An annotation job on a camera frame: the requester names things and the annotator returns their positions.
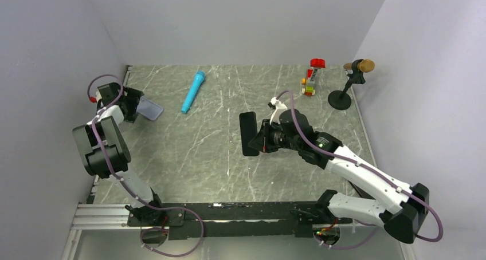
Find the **black smartphone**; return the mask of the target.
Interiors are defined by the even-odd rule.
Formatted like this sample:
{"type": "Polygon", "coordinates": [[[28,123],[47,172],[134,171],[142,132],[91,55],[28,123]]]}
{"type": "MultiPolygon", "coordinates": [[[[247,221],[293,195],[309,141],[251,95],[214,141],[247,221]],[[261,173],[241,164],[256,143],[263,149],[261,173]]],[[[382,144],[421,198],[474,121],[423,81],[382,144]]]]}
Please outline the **black smartphone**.
{"type": "Polygon", "coordinates": [[[259,151],[251,148],[249,142],[257,136],[257,120],[254,111],[240,113],[240,136],[242,154],[246,157],[254,157],[259,155],[259,151]]]}

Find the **lilac phone case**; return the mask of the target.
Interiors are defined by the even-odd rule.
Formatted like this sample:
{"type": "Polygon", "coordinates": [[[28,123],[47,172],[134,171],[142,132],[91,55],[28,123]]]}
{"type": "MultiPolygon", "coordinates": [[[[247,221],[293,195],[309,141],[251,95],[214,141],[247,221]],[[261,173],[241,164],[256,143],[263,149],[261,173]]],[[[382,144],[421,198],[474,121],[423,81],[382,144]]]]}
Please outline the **lilac phone case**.
{"type": "Polygon", "coordinates": [[[143,96],[140,98],[140,101],[136,109],[136,112],[139,115],[151,121],[157,120],[161,116],[163,111],[164,109],[160,105],[152,102],[151,100],[143,96]]]}

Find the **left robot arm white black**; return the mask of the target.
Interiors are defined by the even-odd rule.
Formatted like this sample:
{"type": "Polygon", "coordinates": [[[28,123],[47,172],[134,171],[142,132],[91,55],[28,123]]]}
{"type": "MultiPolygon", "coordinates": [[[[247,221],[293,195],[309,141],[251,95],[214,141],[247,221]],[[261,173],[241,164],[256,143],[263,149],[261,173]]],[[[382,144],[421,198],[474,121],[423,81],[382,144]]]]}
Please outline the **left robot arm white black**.
{"type": "Polygon", "coordinates": [[[93,98],[97,114],[72,134],[87,173],[121,188],[130,199],[126,205],[130,215],[142,224],[156,226],[166,219],[162,202],[130,167],[131,154],[119,129],[122,122],[135,122],[143,95],[115,82],[100,86],[93,98]]]}

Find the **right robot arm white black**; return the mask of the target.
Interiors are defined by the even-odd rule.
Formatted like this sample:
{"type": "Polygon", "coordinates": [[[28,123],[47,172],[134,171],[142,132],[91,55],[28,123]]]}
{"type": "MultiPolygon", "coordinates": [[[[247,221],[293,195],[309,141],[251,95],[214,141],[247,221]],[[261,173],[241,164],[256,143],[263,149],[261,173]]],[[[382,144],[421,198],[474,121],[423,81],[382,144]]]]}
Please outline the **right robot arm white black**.
{"type": "Polygon", "coordinates": [[[316,206],[323,223],[352,218],[383,228],[396,240],[412,244],[429,211],[430,191],[422,183],[410,185],[393,179],[357,156],[329,133],[315,131],[305,115],[286,110],[277,121],[262,121],[257,127],[254,112],[239,115],[244,156],[290,149],[307,163],[331,171],[355,184],[371,197],[352,198],[334,190],[325,191],[316,206]]]}

